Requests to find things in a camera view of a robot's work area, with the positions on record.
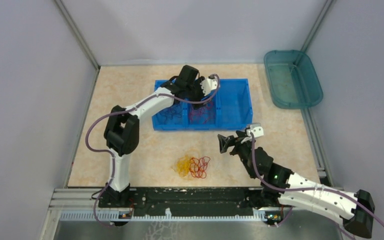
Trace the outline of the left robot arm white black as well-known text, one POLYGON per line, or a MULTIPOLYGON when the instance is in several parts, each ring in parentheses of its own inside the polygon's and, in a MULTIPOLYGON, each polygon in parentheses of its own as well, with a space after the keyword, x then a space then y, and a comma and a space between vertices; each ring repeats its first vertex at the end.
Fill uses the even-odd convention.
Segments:
POLYGON ((130 200, 129 165, 132 152, 140 140, 140 125, 160 111, 179 102, 200 108, 220 88, 215 74, 200 76, 199 70, 184 65, 178 75, 163 82, 150 96, 122 108, 116 105, 108 118, 104 139, 110 151, 110 177, 100 196, 100 204, 124 207, 130 200))

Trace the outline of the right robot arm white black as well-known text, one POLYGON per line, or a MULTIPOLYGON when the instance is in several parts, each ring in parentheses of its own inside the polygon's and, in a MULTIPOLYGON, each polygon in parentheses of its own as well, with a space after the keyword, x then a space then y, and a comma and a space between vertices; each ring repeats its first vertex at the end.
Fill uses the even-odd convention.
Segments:
POLYGON ((279 203, 302 208, 341 224, 355 236, 372 238, 376 207, 368 191, 338 190, 275 163, 262 147, 255 146, 257 136, 250 131, 238 130, 230 136, 219 134, 217 138, 220 153, 232 148, 229 154, 239 156, 250 178, 260 180, 261 199, 267 206, 279 203))

